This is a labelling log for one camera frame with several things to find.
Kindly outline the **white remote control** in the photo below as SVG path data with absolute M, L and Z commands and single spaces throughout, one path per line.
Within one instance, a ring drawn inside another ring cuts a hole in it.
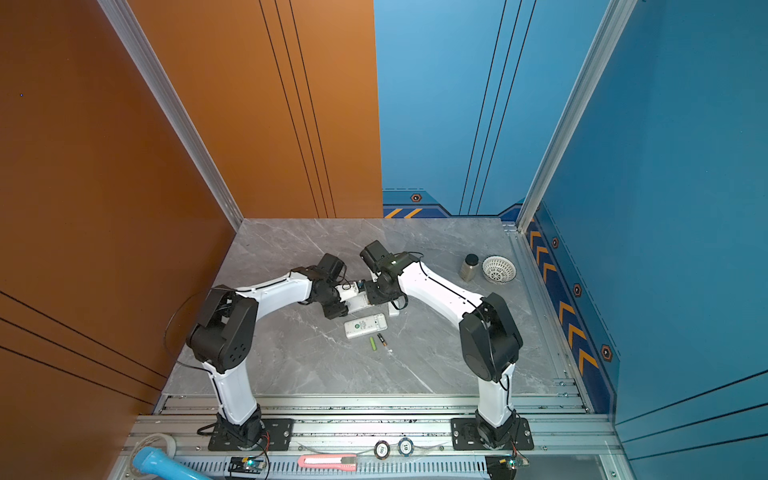
M 372 336 L 388 328 L 387 317 L 383 313 L 377 313 L 344 323 L 344 332 L 347 339 L 364 336 Z
M 354 297 L 351 297 L 345 301 L 345 304 L 348 308 L 349 314 L 354 314 L 356 312 L 366 310 L 369 308 L 372 308 L 373 305 L 370 303 L 370 301 L 367 298 L 367 295 L 365 293 L 358 294 Z

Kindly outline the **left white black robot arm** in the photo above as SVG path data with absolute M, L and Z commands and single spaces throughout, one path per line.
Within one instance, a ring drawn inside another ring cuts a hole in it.
M 206 291 L 186 346 L 211 380 L 218 401 L 215 422 L 198 430 L 210 438 L 209 450 L 267 449 L 269 430 L 247 370 L 257 322 L 293 304 L 318 303 L 331 319 L 347 314 L 338 290 L 345 269 L 341 259 L 325 254 L 315 265 L 261 284 L 218 285 Z

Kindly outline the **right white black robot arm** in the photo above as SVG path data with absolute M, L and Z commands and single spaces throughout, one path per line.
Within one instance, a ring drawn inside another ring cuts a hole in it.
M 360 257 L 375 276 L 364 283 L 371 305 L 416 299 L 454 324 L 465 364 L 478 378 L 477 436 L 491 450 L 523 447 L 524 419 L 512 403 L 512 377 L 524 341 L 506 300 L 481 295 L 433 272 L 415 252 L 392 253 L 374 241 Z

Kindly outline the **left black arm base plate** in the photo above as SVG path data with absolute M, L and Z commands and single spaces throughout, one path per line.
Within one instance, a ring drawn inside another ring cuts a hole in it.
M 287 451 L 294 429 L 290 418 L 266 418 L 235 426 L 217 417 L 208 443 L 208 450 L 219 451 Z

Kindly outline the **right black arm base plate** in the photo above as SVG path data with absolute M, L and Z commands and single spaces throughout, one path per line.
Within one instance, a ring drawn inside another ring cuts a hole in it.
M 493 427 L 477 418 L 453 418 L 451 434 L 453 449 L 457 451 L 532 451 L 535 448 L 528 420 L 515 415 L 500 427 Z

